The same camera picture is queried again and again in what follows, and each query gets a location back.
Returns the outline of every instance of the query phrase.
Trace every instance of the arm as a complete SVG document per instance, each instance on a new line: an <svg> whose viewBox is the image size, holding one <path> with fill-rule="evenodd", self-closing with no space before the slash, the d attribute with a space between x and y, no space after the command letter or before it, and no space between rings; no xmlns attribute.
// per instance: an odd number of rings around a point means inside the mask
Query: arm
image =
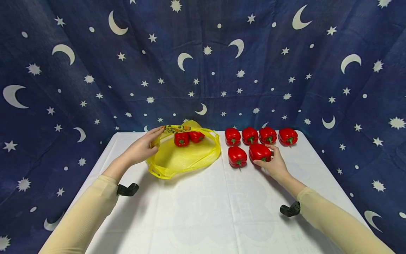
<svg viewBox="0 0 406 254"><path fill-rule="evenodd" d="M352 215L291 176L279 148L274 145L267 146L274 151L273 160L254 163L265 168L280 185L296 197L300 202L300 213L313 227L325 234L344 253L394 253Z"/></svg>
<svg viewBox="0 0 406 254"><path fill-rule="evenodd" d="M84 253L94 234L116 205L117 184L124 173L130 166L144 161L158 151L157 147L150 148L150 144L162 132L161 127L149 131L116 158L65 214L39 253Z"/></svg>

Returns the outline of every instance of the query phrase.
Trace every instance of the white tablecloth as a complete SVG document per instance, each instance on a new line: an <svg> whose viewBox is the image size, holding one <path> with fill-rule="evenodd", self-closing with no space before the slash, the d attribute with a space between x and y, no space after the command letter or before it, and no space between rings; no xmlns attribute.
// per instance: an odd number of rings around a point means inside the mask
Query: white tablecloth
<svg viewBox="0 0 406 254"><path fill-rule="evenodd" d="M294 202L281 186L250 161L242 170L222 154L211 166L170 180L131 167L121 184L140 186L134 197L120 197L94 236L87 254L132 253L340 253L301 215L286 218L282 204ZM290 173L322 196L365 221L303 133L294 147L279 146ZM144 133L117 133L110 140L74 202L133 141ZM248 146L240 144L248 154Z"/></svg>

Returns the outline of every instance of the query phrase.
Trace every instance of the bell pepper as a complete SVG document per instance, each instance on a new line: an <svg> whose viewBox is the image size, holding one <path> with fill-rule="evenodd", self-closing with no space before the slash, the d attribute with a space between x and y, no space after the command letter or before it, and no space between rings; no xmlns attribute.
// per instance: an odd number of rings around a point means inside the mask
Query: bell pepper
<svg viewBox="0 0 406 254"><path fill-rule="evenodd" d="M258 132L252 127L247 127L242 130L242 142L246 145L255 144L258 142Z"/></svg>
<svg viewBox="0 0 406 254"><path fill-rule="evenodd" d="M190 131L188 133L189 133L190 140L193 143L199 143L200 141L202 141L204 139L204 134L201 133L200 131Z"/></svg>
<svg viewBox="0 0 406 254"><path fill-rule="evenodd" d="M187 132L175 133L173 142L177 146L187 146L189 145L189 134Z"/></svg>
<svg viewBox="0 0 406 254"><path fill-rule="evenodd" d="M229 146L238 145L241 140L240 132L235 128L227 128L225 131L226 144Z"/></svg>
<svg viewBox="0 0 406 254"><path fill-rule="evenodd" d="M243 167L247 165L247 154L238 146L229 147L229 163L232 167Z"/></svg>
<svg viewBox="0 0 406 254"><path fill-rule="evenodd" d="M276 131L272 129L271 127L264 127L261 130L259 130L259 140L263 144L273 144L276 141Z"/></svg>
<svg viewBox="0 0 406 254"><path fill-rule="evenodd" d="M252 144L249 150L250 160L271 161L271 150L263 144Z"/></svg>
<svg viewBox="0 0 406 254"><path fill-rule="evenodd" d="M284 128L279 130L278 139L282 145L294 145L298 141L298 134L294 129Z"/></svg>

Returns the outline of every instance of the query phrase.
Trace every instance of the starry fabric backdrop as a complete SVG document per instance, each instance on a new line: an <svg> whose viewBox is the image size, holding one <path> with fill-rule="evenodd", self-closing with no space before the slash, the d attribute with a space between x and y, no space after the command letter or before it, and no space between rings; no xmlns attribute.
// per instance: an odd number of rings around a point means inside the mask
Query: starry fabric backdrop
<svg viewBox="0 0 406 254"><path fill-rule="evenodd" d="M405 10L1 1L0 252L38 252L114 133L193 119L304 132L372 231L406 253Z"/></svg>

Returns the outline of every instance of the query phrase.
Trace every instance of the yellow plastic bag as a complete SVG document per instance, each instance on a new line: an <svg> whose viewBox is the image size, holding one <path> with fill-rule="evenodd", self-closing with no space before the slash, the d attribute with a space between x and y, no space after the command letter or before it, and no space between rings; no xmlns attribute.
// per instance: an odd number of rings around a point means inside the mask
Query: yellow plastic bag
<svg viewBox="0 0 406 254"><path fill-rule="evenodd" d="M191 141L188 146L176 146L173 142L174 134L189 131L200 131L205 138L199 143ZM221 152L218 134L203 129L193 120L182 125L166 125L164 132L151 145L159 147L159 150L147 159L148 170L161 179L170 179L176 174L209 166Z"/></svg>

